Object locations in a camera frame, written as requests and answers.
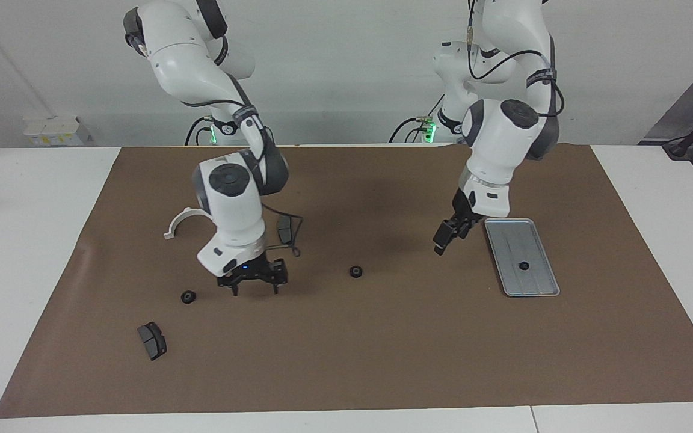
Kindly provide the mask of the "silver metal tray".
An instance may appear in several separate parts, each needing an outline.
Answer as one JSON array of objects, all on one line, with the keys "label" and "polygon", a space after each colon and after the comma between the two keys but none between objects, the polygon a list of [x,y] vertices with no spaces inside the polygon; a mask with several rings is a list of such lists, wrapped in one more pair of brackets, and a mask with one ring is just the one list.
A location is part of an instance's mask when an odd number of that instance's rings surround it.
[{"label": "silver metal tray", "polygon": [[[560,287],[533,220],[489,218],[484,221],[490,252],[503,293],[509,298],[558,296]],[[528,261],[522,271],[518,263]]]}]

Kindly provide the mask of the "brown table mat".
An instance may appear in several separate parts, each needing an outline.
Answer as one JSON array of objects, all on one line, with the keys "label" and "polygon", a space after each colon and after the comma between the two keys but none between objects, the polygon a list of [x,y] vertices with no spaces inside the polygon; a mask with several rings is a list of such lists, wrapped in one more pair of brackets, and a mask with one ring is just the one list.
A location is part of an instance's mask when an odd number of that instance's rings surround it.
[{"label": "brown table mat", "polygon": [[[693,324],[588,146],[524,162],[561,293],[509,298],[482,227],[434,253],[464,146],[287,148],[268,205],[305,219],[289,282],[218,287],[196,253],[197,148],[119,152],[0,417],[693,401]],[[362,266],[360,278],[350,266]],[[184,291],[196,300],[184,304]],[[154,322],[167,352],[147,356]]]}]

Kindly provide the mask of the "white curved plastic bracket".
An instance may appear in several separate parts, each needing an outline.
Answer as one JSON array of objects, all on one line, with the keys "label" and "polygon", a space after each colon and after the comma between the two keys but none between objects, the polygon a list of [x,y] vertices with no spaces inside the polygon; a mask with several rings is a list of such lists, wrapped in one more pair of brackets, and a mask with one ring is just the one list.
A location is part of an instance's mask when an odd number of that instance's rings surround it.
[{"label": "white curved plastic bracket", "polygon": [[178,213],[173,219],[170,220],[167,230],[163,233],[164,239],[173,239],[176,236],[177,227],[184,222],[184,220],[192,217],[206,217],[211,219],[209,213],[204,211],[202,208],[185,208],[183,211]]}]

